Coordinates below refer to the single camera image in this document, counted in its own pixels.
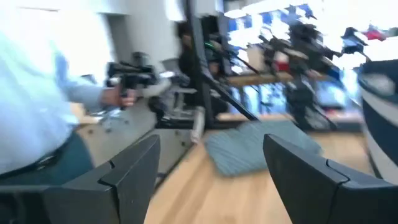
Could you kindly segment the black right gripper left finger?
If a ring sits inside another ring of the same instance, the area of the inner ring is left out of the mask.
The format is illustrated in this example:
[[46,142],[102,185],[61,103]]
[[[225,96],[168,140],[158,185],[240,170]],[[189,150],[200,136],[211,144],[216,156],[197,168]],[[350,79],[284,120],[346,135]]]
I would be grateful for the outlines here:
[[141,224],[154,193],[160,137],[128,146],[63,185],[1,187],[1,223]]

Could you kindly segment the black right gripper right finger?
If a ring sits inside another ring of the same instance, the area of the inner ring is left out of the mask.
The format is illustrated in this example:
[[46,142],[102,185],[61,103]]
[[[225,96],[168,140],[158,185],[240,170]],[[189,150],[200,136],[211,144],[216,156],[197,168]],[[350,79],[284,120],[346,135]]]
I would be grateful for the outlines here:
[[397,186],[265,134],[269,173],[293,223],[397,224]]

